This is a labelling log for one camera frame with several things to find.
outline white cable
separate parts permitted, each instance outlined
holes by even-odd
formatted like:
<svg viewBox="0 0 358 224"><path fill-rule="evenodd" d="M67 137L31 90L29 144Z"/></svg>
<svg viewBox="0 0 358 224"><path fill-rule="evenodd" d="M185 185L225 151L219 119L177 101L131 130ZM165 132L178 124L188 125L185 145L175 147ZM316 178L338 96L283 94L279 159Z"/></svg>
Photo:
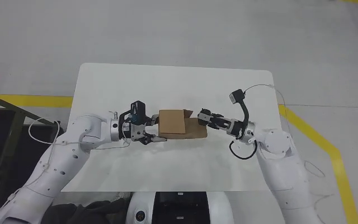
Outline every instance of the white cable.
<svg viewBox="0 0 358 224"><path fill-rule="evenodd" d="M50 117L38 118L38 119L34 120L34 121L30 124L30 126L29 126L29 136L30 136L33 140L35 140L35 141L37 141L37 142L41 142L41 143L43 143L43 144L51 144L51 145L54 145L54 146L66 146L66 145L68 145L68 144L81 144L81 143L82 143L82 142L55 143L55 142L56 142L56 138L57 138L57 136L58 136L58 133L60 132L60 124L59 124L56 120L55 120L55 122L57 123L58 129L57 129L57 134L56 134L56 137L55 137L54 142L53 142L53 143L50 143L50 142L44 142L44 141L38 140L37 138L35 138L34 136L32 136L32 134L31 134L31 128L32 128L33 124L34 124L36 121L41 120L41 119L44 119L44 118L50 118Z"/></svg>
<svg viewBox="0 0 358 224"><path fill-rule="evenodd" d="M30 126L29 126L29 136L30 136L33 140L36 140L36 141L41 142L41 143L44 143L44 144L50 144L50 145L51 145L51 152L50 152L50 156L49 156L49 158L48 158L48 160L47 160L47 163L45 163L45 164L43 165L43 168L44 168L44 169L43 169L43 171L41 172L41 174L39 175L39 177L37 177L37 178L36 178L35 180L33 180L31 183L26 184L26 185L20 187L19 189L15 190L14 193L10 194L10 196L7 198L6 202L3 204L3 206L2 206L1 208L3 208L7 203L9 203L12 199L14 199L15 196L16 196L16 194L17 194L21 189L27 188L28 186L30 186L30 185L33 184L34 182L38 181L38 180L42 177L42 175L44 174L44 172L45 172L45 171L49 168L49 166L50 166L50 160L51 160L51 157L52 157L52 154L53 154L53 151L54 151L54 145L55 145L56 139L57 139L57 137L58 137L58 134L59 134L59 132L60 132L60 124L55 120L55 122L57 123L57 132L56 132L56 135L55 135L55 138L54 138L53 143L43 142L43 141L41 141L41 140L38 140L38 139L34 138L34 136L32 136L32 135L31 135L31 132L30 132L32 125L33 125L36 121L38 121L38 120L40 120L40 119L44 119L44 118L36 119L36 120L34 120L34 122L32 122L32 123L30 124Z"/></svg>
<svg viewBox="0 0 358 224"><path fill-rule="evenodd" d="M283 100L283 102L284 102L284 107L285 107L285 116L286 116L285 121L286 121L286 125L287 125L287 128L289 129L289 133L290 133L291 137L293 138L293 136L292 136L292 134L291 134L291 129L290 129L289 122L287 121L286 102L285 102L285 98L284 98L284 96L282 95L282 93L281 93L278 89L276 89L273 85L271 85L271 84L269 84L269 85L268 85L268 84L256 84L256 85L253 85L253 86L250 86L249 88L247 88L247 89L244 91L244 94L246 95L246 91L248 91L249 89L254 88L254 87L256 87L256 86L268 86L268 87L270 87L270 88L273 88L276 92L278 92L278 93L280 94L280 96L282 97L282 100Z"/></svg>
<svg viewBox="0 0 358 224"><path fill-rule="evenodd" d="M109 148L101 148L101 150L110 150L111 148L127 148L128 146L130 146L130 142L128 142L128 139L124 134L123 126L124 126L124 122L122 123L122 134L124 136L124 142L127 143L127 145L126 146L109 147Z"/></svg>
<svg viewBox="0 0 358 224"><path fill-rule="evenodd" d="M50 145L51 145L51 152L50 152L50 156L49 156L49 158L48 158L48 161L47 161L47 163L45 163L45 164L43 165L44 169L43 169L42 173L39 175L39 177L36 178L35 180L33 180L31 183L26 184L26 185L20 187L20 188L17 189L14 193L10 194L10 196L7 198L7 201L2 205L1 208L3 208L7 203L9 203L9 202L16 196L16 194L17 194L21 189L27 188L28 186L30 186L30 185L33 184L34 182L38 181L38 180L42 177L42 175L44 174L44 172L45 172L45 171L49 168L49 166L50 166L50 160L51 160L51 157L52 157L52 154L53 154L53 151L54 151L54 146L58 146L58 145L65 146L65 145L68 145L68 144L77 144L77 143L81 144L81 143L82 143L82 142L56 143L58 134L59 134L59 132L60 132L60 124L59 124L56 120L55 120L55 122L56 122L56 124L57 124L57 132L56 132L54 141L53 141L52 143L50 143L50 142L44 142L44 141L38 140L37 138L35 138L34 136L32 136L32 134L31 134L31 128L32 128L32 125L33 125L36 121L41 120L41 119L44 119L44 118L50 118L50 117L38 118L38 119L34 120L34 121L30 124L30 126L29 126L29 136L30 136L33 140L35 140L35 141L37 141L37 142L41 142L41 143L43 143L43 144L50 144ZM126 148L126 147L130 146L130 142L128 141L127 137L126 137L125 134L124 134L123 126L124 126L124 122L123 122L123 124L122 124L122 134L123 134L123 136L124 136L124 138L125 138L124 142L127 143L127 145L126 145L126 146L118 146L118 147L110 147L110 148L102 148L102 150L111 149L111 148Z"/></svg>

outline box flap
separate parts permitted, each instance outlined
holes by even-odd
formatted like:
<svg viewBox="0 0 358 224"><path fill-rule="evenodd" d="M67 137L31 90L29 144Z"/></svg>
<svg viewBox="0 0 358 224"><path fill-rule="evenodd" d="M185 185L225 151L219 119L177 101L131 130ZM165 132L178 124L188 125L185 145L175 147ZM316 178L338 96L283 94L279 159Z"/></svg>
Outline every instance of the box flap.
<svg viewBox="0 0 358 224"><path fill-rule="evenodd" d="M183 110L184 111L184 118L189 118L192 115L192 110Z"/></svg>
<svg viewBox="0 0 358 224"><path fill-rule="evenodd" d="M184 110L160 110L159 132L185 134Z"/></svg>

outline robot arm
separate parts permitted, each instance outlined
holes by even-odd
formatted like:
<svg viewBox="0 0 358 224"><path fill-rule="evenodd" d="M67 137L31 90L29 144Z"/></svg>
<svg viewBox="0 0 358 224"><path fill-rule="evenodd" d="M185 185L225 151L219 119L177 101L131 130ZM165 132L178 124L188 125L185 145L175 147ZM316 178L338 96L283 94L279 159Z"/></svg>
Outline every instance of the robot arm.
<svg viewBox="0 0 358 224"><path fill-rule="evenodd" d="M102 123L106 124L104 133ZM78 117L41 156L25 185L10 195L0 210L0 223L14 220L16 223L40 223L53 199L80 171L92 149L122 138L143 144L166 141L146 133L145 126L155 123L156 120L145 116L145 104L140 101L133 103L131 110L120 118L117 112L114 119L97 115Z"/></svg>
<svg viewBox="0 0 358 224"><path fill-rule="evenodd" d="M199 124L222 129L245 144L255 144L255 150L249 157L235 156L248 159L257 155L265 182L287 224L320 224L311 199L307 172L290 134L278 129L259 130L249 122L242 90L230 94L230 99L232 103L238 102L244 110L243 122L202 109L198 114Z"/></svg>

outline black frame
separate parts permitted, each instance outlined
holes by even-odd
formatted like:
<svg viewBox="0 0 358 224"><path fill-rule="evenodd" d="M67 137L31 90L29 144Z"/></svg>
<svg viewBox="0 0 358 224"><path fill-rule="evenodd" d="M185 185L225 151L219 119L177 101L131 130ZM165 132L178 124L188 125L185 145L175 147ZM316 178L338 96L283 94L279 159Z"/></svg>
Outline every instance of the black frame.
<svg viewBox="0 0 358 224"><path fill-rule="evenodd" d="M22 108L14 106L2 99L0 99L0 106L4 108L0 108L0 110L11 110L15 112L13 117L10 130L8 132L8 136L6 138L2 153L0 155L0 193L4 192L4 188L6 186L6 180L8 179L8 167L13 161L13 157L15 155L15 150L17 147L17 143L19 141L23 122L25 118L31 118L33 120L40 119L39 116L28 112ZM46 119L40 119L38 122L47 124L47 125L56 125Z"/></svg>

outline floor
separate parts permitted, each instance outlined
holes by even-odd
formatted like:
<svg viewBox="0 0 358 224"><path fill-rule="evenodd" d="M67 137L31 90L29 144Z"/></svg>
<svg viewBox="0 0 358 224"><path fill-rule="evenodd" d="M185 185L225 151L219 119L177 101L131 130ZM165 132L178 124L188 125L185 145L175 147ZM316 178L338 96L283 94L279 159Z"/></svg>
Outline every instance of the floor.
<svg viewBox="0 0 358 224"><path fill-rule="evenodd" d="M340 150L358 204L353 2L1 1L0 94L72 96L84 62L269 70L288 108ZM26 109L64 126L69 116L68 108ZM290 129L302 158L324 173L310 176L322 223L353 223L346 220L328 154ZM237 223L283 223L277 207L265 206L271 195L228 195Z"/></svg>

